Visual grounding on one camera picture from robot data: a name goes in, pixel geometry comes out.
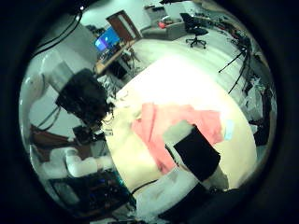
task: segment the cable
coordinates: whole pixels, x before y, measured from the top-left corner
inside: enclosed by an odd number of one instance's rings
[[[41,45],[38,45],[37,47],[38,48],[41,48],[41,47],[44,47],[46,45],[48,45],[49,43],[53,42],[54,40],[60,38],[62,35],[64,35],[64,33],[74,24],[74,22],[76,21],[76,17],[77,17],[78,14],[75,15],[74,19],[71,21],[71,23],[69,23],[69,25],[59,34],[57,35],[56,37],[54,37],[53,39],[41,44]]]
[[[141,186],[135,188],[135,189],[132,191],[131,194],[132,194],[132,195],[135,194],[139,189],[142,189],[143,187],[146,187],[147,185],[152,184],[152,183],[156,182],[157,180],[158,180],[158,179],[151,180],[150,182],[145,183],[145,184],[143,184],[143,185],[141,185]]]
[[[58,109],[58,111],[57,111],[57,113],[56,113],[56,115],[55,115],[55,117],[54,117],[54,120],[53,120],[53,122],[47,127],[47,128],[45,128],[45,129],[40,129],[39,127],[41,126],[41,125],[38,125],[37,126],[37,129],[38,129],[38,131],[39,132],[46,132],[48,129],[50,129],[51,127],[53,127],[53,125],[54,125],[54,123],[56,122],[56,120],[57,120],[57,118],[59,117],[59,114],[60,114],[60,112],[61,112],[61,108],[60,107],[58,107],[59,109]]]
[[[42,53],[42,52],[45,52],[46,50],[51,49],[51,48],[55,47],[56,45],[60,44],[62,41],[64,41],[68,36],[70,36],[70,35],[76,30],[76,28],[77,28],[78,25],[80,24],[81,19],[82,19],[82,12],[80,11],[80,12],[79,12],[79,18],[78,18],[78,21],[77,21],[75,27],[74,27],[74,28],[73,28],[67,35],[65,35],[63,38],[61,38],[61,39],[60,39],[59,41],[57,41],[56,43],[54,43],[54,44],[52,44],[52,45],[46,47],[45,49],[42,49],[42,50],[39,50],[38,52],[36,52],[36,53],[32,56],[31,59],[33,59],[36,55],[38,55],[38,54],[40,54],[40,53]]]
[[[43,121],[41,121],[38,125],[37,125],[37,128],[39,128],[40,126],[42,126],[45,122],[47,122],[47,120],[55,113],[56,110],[59,109],[59,106],[56,106],[52,112],[50,112],[45,119],[43,119]]]

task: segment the door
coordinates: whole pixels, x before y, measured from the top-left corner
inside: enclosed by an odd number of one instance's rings
[[[119,37],[125,41],[131,41],[141,37],[124,10],[107,17],[107,20]]]

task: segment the sofa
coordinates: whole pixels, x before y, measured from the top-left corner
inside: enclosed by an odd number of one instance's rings
[[[167,24],[163,29],[158,23],[159,20],[154,20],[150,26],[141,29],[142,36],[147,39],[175,40],[187,34],[185,23],[180,19],[173,20],[173,23]]]

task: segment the table surface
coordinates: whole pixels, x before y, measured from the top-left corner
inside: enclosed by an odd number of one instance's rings
[[[254,171],[256,146],[244,114],[222,87],[187,60],[179,56],[162,58],[134,77],[117,97],[122,100],[114,109],[114,119],[103,128],[113,130],[113,135],[107,136],[107,144],[130,191],[162,176],[146,145],[131,130],[146,102],[220,111],[222,134],[227,120],[234,123],[232,138],[214,145],[221,154],[220,167],[228,176],[229,189],[239,187]]]

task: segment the floor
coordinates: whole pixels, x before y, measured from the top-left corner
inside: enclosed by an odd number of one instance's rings
[[[136,73],[163,57],[180,55],[208,74],[226,91],[229,91],[239,76],[243,62],[242,56],[237,58],[221,73],[219,73],[219,70],[234,59],[240,51],[229,41],[231,39],[229,34],[224,35],[215,30],[208,30],[207,35],[200,37],[200,39],[207,42],[206,49],[199,45],[190,48],[190,44],[186,44],[185,39],[193,38],[192,35],[186,35],[174,41],[158,39],[141,39],[137,41],[133,45],[136,56],[140,60],[140,62],[134,61],[135,67],[138,68]],[[231,92],[231,96],[239,105],[244,100],[244,95],[241,91],[244,82],[244,78],[240,78],[238,84]]]

